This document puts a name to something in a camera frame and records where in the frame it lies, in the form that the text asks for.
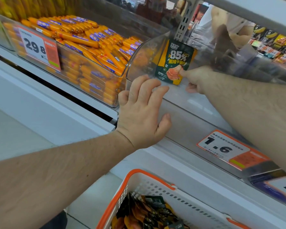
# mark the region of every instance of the orange price tag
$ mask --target orange price tag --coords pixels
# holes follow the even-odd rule
[[[258,150],[219,130],[214,130],[196,145],[239,170],[270,160]]]
[[[21,26],[18,28],[26,53],[40,62],[60,71],[61,68],[56,42]]]

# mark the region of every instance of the white plastic basket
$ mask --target white plastic basket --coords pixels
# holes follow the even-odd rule
[[[97,229],[111,229],[111,221],[129,192],[137,195],[161,195],[191,229],[250,229],[201,201],[189,196],[174,185],[143,171],[130,171],[104,212]]]

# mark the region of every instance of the wrist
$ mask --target wrist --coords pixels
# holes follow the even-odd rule
[[[124,134],[122,134],[118,129],[113,131],[111,134],[114,137],[115,143],[118,146],[121,146],[122,153],[125,153],[126,156],[136,151],[131,141]]]

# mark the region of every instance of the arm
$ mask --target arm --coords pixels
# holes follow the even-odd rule
[[[244,26],[243,28],[241,28],[238,34],[229,34],[229,35],[234,45],[238,48],[242,48],[249,42],[253,30],[254,26]]]
[[[216,6],[212,7],[211,11],[211,16],[212,16],[212,31],[213,35],[216,38],[218,35],[218,28],[221,25],[226,25],[228,21],[228,13],[227,11],[220,9]]]
[[[184,72],[188,92],[205,94],[222,117],[286,171],[286,86],[200,67]]]
[[[141,76],[119,94],[117,129],[107,135],[0,162],[0,228],[40,228],[126,156],[160,141],[170,116],[158,123],[168,87]]]

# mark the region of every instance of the white shirt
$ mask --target white shirt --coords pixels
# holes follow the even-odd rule
[[[197,28],[203,32],[203,36],[208,38],[209,42],[211,42],[214,39],[214,35],[212,32],[212,15],[211,15],[212,8],[213,5],[210,5],[208,10],[202,17]],[[227,29],[229,33],[237,34],[244,26],[254,26],[254,25],[255,24],[253,22],[250,22],[234,14],[228,13]]]

